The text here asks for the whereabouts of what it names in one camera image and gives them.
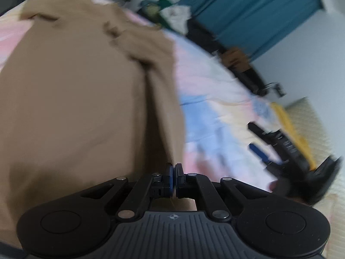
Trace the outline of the tan khaki shirt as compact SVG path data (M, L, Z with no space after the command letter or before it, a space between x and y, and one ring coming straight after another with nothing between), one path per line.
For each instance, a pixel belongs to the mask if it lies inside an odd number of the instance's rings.
M114 3L26 0L32 25L1 70L1 242L30 208L177 164L174 42Z

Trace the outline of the quilted cream headboard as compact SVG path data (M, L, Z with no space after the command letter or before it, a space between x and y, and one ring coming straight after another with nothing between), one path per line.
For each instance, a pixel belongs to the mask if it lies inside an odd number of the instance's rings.
M298 134L303 136L311 148L316 164L320 165L328 156L335 156L330 138L316 111L307 97L286 107ZM315 206L328 219L330 238L324 249L326 258L344 258L344 174L339 172L326 195Z

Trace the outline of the right blue curtain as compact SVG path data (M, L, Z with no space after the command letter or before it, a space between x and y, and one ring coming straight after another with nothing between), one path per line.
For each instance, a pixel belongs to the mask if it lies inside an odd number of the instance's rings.
M180 0L224 48L255 60L322 9L321 0Z

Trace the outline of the pile of clothes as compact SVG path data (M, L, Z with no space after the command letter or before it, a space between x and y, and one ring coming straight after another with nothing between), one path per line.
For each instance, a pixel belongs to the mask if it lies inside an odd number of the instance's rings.
M170 0L143 0L137 13L154 24L193 40L215 39L196 21L188 5L172 3Z

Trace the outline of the brown paper bag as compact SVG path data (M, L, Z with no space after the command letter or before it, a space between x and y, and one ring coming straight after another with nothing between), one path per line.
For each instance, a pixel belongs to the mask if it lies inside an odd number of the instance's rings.
M233 67L239 72L244 72L251 68L249 57L238 47L231 47L221 54L220 58L225 67Z

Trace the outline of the wall power outlet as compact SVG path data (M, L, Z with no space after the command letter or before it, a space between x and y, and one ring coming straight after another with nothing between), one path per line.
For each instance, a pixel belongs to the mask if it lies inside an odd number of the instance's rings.
M271 82L265 86L266 91L274 90L278 97L284 97L287 93L279 82Z

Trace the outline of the black sofa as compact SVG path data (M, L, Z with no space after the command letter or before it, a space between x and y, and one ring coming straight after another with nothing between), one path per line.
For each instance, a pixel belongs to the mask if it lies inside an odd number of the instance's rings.
M264 97L268 88L261 76L250 63L250 58L238 47L226 49L216 38L194 19L187 21L188 33L186 37L213 56L219 57L220 62L230 70L252 94Z

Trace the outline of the pastel tie-dye duvet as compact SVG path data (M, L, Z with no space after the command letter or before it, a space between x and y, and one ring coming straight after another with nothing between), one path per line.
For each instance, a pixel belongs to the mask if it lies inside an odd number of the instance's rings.
M25 2L1 16L1 70L32 25L20 18ZM154 26L123 11L134 22ZM254 143L271 161L282 163L273 146L247 128L254 122L269 132L281 130L270 104L189 40L160 30L174 42L185 131L180 164L184 174L210 179L231 219L210 220L193 199L177 198L175 186L171 198L154 200L142 218L118 218L131 187L156 172L151 170L38 204L17 222L20 247L1 243L28 258L322 258L328 219L314 205L272 193L269 185L277 178L249 149Z

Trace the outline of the yellow plush pillow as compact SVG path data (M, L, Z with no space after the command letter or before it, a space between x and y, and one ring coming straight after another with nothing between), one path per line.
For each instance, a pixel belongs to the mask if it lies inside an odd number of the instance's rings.
M271 102L270 106L274 111L276 117L278 118L284 133L288 135L288 137L292 140L297 149L308 161L310 165L310 170L315 170L317 168L317 165L306 138L304 138L297 132L295 126L292 123L292 120L290 119L288 113L286 112L283 106L277 104L276 102Z

